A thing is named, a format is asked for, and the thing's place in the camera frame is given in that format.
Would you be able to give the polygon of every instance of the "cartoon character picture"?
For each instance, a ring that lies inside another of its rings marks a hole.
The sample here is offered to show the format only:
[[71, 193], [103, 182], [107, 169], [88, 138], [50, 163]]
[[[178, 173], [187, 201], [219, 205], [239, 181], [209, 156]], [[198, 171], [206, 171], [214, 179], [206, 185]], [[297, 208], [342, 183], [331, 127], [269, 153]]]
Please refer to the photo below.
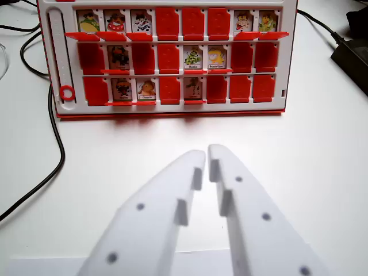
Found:
[[253, 15], [249, 10], [236, 10], [234, 13], [234, 32], [251, 32]]
[[99, 32], [98, 16], [92, 10], [78, 10], [78, 29], [80, 32]]
[[146, 10], [132, 10], [133, 33], [152, 33], [152, 19]]
[[258, 31], [275, 32], [277, 28], [277, 15], [272, 10], [259, 11]]
[[108, 46], [110, 69], [129, 69], [128, 51], [123, 46]]
[[201, 69], [203, 53], [197, 46], [184, 46], [184, 68]]
[[226, 50], [221, 46], [214, 46], [208, 51], [208, 68], [225, 68]]
[[156, 99], [155, 84], [148, 78], [137, 79], [137, 96], [139, 101]]
[[112, 79], [111, 85], [113, 89], [114, 101], [132, 100], [132, 88], [127, 79]]
[[202, 82], [198, 78], [184, 78], [184, 99], [202, 99]]
[[125, 16], [119, 10], [104, 10], [106, 30], [111, 32], [126, 32]]

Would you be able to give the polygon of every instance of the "white table surface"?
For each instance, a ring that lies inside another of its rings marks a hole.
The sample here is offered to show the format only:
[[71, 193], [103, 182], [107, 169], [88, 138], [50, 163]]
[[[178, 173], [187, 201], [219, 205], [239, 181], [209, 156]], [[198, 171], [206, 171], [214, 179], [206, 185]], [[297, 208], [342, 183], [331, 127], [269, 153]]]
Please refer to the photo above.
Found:
[[[299, 4], [341, 34], [345, 13], [363, 7], [353, 0]], [[35, 11], [25, 3], [1, 6], [0, 24], [33, 27]], [[316, 28], [320, 33], [297, 16], [281, 116], [57, 120], [66, 163], [48, 187], [0, 224], [0, 275], [13, 257], [87, 256], [122, 202], [180, 154], [211, 143], [239, 156], [335, 275], [366, 275], [368, 97], [329, 58], [327, 42], [335, 43]], [[10, 58], [0, 80], [0, 213], [60, 158], [47, 113], [49, 83], [30, 73], [18, 54], [30, 36], [0, 30]], [[36, 41], [26, 59], [46, 72]], [[228, 246], [206, 172], [177, 250]]]

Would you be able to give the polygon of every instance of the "white desk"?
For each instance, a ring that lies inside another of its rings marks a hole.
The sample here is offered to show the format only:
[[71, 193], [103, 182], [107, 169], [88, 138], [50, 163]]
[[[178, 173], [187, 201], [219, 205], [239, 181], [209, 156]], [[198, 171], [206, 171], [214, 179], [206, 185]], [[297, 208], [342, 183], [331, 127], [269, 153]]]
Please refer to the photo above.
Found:
[[[341, 34], [347, 29], [345, 13], [363, 7], [353, 0], [300, 0], [299, 5]], [[38, 18], [30, 11], [35, 9], [25, 3], [0, 7], [0, 24], [35, 26]], [[0, 81], [0, 212], [59, 161], [47, 114], [49, 83], [30, 73], [18, 54], [29, 37], [0, 31], [10, 56]], [[0, 225], [0, 274], [15, 256], [88, 255], [115, 210], [150, 177], [187, 150], [220, 143], [237, 153], [335, 275], [366, 275], [368, 97], [331, 53], [298, 15], [281, 116], [58, 120], [65, 166]], [[27, 50], [26, 59], [47, 71], [41, 43]], [[227, 226], [206, 173], [178, 250], [227, 247]]]

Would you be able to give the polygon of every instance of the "screw hole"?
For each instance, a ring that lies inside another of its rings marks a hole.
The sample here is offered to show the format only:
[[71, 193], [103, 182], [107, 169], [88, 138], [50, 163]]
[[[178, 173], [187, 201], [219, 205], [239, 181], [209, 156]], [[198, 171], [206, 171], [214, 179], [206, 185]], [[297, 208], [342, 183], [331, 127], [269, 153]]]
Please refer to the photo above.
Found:
[[262, 218], [267, 221], [271, 220], [271, 216], [268, 213], [263, 213]]
[[312, 275], [311, 271], [309, 270], [309, 268], [307, 268], [306, 266], [302, 266], [300, 268], [300, 274], [301, 275]]
[[117, 261], [117, 254], [115, 252], [112, 252], [108, 255], [107, 262], [108, 263], [114, 263]]
[[138, 203], [137, 204], [137, 210], [142, 211], [143, 209], [144, 209], [144, 204], [143, 203]]

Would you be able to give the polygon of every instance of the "guess who game board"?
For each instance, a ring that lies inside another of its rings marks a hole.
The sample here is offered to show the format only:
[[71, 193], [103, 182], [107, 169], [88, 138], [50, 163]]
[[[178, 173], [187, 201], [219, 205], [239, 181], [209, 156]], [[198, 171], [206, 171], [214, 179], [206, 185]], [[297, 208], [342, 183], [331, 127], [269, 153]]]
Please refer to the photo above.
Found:
[[297, 0], [39, 0], [59, 117], [285, 111]]

